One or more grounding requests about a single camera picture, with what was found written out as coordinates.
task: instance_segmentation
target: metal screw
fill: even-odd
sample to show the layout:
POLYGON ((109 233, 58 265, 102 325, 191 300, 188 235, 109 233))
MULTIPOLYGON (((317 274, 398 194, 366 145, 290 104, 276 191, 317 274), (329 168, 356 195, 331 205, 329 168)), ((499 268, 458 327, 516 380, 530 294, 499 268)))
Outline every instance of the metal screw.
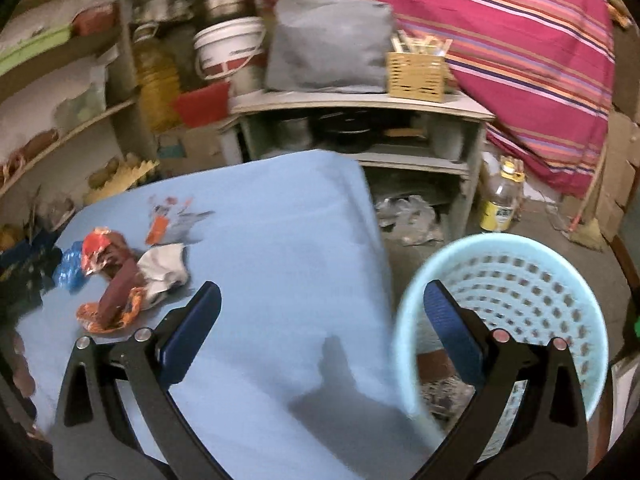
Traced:
POLYGON ((144 342, 148 341, 151 337, 151 329, 150 328, 141 328, 140 330, 136 330, 136 333, 133 335, 136 341, 144 342))
POLYGON ((89 346, 90 342, 91 342, 91 339, 89 339, 87 336, 83 335, 81 338, 78 339, 78 341, 76 341, 76 347, 79 350, 84 350, 85 348, 87 348, 89 346))
POLYGON ((554 338, 554 346, 558 350, 566 350, 566 341, 564 339, 562 339, 561 337, 555 337, 554 338))
POLYGON ((509 332, 499 328, 498 330, 494 330, 494 339, 498 343, 506 343, 509 339, 511 339, 511 336, 509 335, 509 332))

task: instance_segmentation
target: bucket handle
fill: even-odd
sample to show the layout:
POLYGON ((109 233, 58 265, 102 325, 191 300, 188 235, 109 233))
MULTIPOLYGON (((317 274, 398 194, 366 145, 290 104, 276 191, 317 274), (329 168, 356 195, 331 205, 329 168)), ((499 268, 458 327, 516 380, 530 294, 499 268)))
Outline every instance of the bucket handle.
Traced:
MULTIPOLYGON (((247 66, 249 64, 249 62, 258 54, 258 50, 260 50, 260 47, 262 46, 262 42, 264 41, 264 37, 266 36, 267 31, 266 29, 262 31, 262 33, 260 34, 260 41, 258 41, 258 44, 255 46, 254 50, 252 51, 251 55, 248 56, 244 62, 242 63, 242 65, 240 65, 238 68, 233 69, 231 72, 225 72, 223 74, 220 75, 206 75, 203 71, 202 71, 202 67, 200 66, 200 56, 199 54, 196 52, 196 74, 204 81, 212 81, 215 79, 222 79, 222 78, 226 78, 226 77, 231 77, 233 74, 235 74, 238 70, 244 68, 245 66, 247 66)), ((226 69, 226 61, 223 61, 221 63, 222 67, 226 69)))

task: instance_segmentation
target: blue gripper pad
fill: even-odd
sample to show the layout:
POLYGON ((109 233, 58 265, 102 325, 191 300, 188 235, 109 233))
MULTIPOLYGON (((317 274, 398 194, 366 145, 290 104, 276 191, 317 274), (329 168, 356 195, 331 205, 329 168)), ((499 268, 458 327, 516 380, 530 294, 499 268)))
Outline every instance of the blue gripper pad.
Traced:
POLYGON ((440 280, 424 289, 424 312, 431 321, 460 378, 472 386, 484 384, 482 349, 460 317, 462 307, 440 280))
MULTIPOLYGON (((187 306, 184 319, 159 351, 158 382, 163 388, 180 383, 220 315, 222 295, 215 283, 205 282, 187 306)), ((172 313, 181 316, 182 309, 172 313)))

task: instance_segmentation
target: white bucket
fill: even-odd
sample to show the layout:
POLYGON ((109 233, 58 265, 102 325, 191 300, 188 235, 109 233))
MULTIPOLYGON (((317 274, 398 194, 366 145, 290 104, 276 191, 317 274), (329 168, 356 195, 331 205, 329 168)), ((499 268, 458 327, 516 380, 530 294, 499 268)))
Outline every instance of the white bucket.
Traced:
POLYGON ((229 78, 235 95, 262 90, 265 31, 262 18, 238 18, 201 30, 193 37, 196 72, 208 82, 229 78))

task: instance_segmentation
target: blue plastic bag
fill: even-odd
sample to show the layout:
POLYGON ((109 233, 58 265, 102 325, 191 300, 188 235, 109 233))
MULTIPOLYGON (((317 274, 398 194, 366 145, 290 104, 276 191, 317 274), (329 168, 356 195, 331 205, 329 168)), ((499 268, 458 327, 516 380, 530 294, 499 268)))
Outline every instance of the blue plastic bag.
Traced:
POLYGON ((66 288, 69 292, 77 292, 86 283, 87 276, 80 266, 82 242, 74 242, 71 248, 62 254, 62 261, 53 273, 56 286, 66 288))

